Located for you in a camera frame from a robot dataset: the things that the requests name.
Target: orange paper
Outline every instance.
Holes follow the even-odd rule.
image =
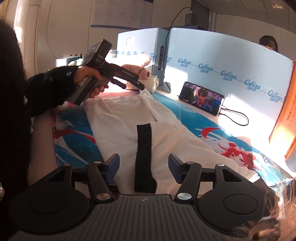
[[[286,157],[296,143],[296,62],[288,93],[276,125],[269,137],[270,146]]]

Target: round black pad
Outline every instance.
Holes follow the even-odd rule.
[[[62,197],[57,195],[42,195],[32,200],[31,209],[39,214],[50,214],[60,211],[65,205]]]
[[[269,216],[268,209],[264,208],[265,201],[266,193],[248,180],[224,182],[205,193],[199,199],[197,209],[213,228],[232,233],[234,228],[248,221]]]
[[[69,185],[36,183],[12,200],[11,220],[27,233],[55,234],[78,225],[88,214],[89,201]]]
[[[250,214],[258,208],[258,202],[254,198],[242,194],[225,198],[223,204],[228,211],[235,214]]]

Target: ceiling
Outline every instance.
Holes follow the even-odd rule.
[[[296,13],[283,0],[198,0],[213,12],[260,20],[296,33]]]

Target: person's finger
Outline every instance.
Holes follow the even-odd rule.
[[[94,92],[91,92],[91,94],[90,94],[90,98],[94,98],[94,97],[96,97],[96,95],[94,94]]]
[[[99,94],[100,94],[100,90],[99,90],[99,88],[95,88],[95,90],[94,90],[94,94],[95,94],[95,95],[99,95]]]
[[[100,72],[97,69],[94,68],[90,68],[87,67],[85,68],[85,76],[89,75],[89,76],[93,76],[95,77],[97,80],[103,80],[103,77],[100,75]]]
[[[105,87],[100,88],[100,92],[103,93],[105,91]]]

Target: red-haired anime girl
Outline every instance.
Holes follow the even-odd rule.
[[[254,168],[259,170],[259,168],[254,165],[253,161],[256,159],[256,157],[252,153],[242,150],[233,142],[229,142],[229,147],[226,148],[222,147],[220,144],[218,145],[220,148],[225,150],[225,153],[221,153],[221,155],[236,161],[240,167],[247,167],[250,170],[253,170]]]

